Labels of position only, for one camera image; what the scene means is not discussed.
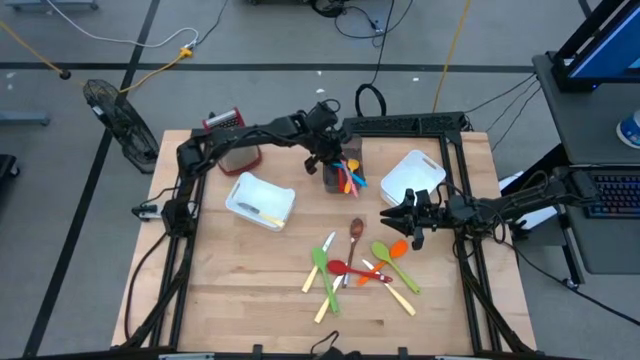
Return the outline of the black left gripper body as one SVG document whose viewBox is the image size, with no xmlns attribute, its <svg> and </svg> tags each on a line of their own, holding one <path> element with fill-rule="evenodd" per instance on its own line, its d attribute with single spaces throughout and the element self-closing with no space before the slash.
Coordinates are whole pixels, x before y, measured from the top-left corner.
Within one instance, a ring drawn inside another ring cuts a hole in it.
<svg viewBox="0 0 640 360">
<path fill-rule="evenodd" d="M 333 147 L 342 146 L 352 139 L 350 130 L 335 129 L 330 127 L 321 132 L 312 132 L 302 140 L 302 146 L 309 151 L 311 156 L 304 161 L 304 167 L 308 174 L 315 174 L 316 165 L 320 162 L 318 155 L 323 151 L 333 151 Z"/>
</svg>

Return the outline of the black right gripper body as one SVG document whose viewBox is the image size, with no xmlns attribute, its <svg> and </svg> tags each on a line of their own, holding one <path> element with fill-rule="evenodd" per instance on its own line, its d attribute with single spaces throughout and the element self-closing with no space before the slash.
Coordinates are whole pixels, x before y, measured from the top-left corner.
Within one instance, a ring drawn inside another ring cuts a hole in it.
<svg viewBox="0 0 640 360">
<path fill-rule="evenodd" d="M 414 229 L 412 230 L 414 240 L 412 242 L 412 248 L 414 250 L 420 250 L 425 240 L 423 230 L 427 229 L 435 232 L 439 228 L 449 229 L 450 220 L 446 208 L 432 203 L 430 195 L 426 190 L 418 191 L 415 195 L 416 202 L 412 210 L 414 218 Z"/>
</svg>

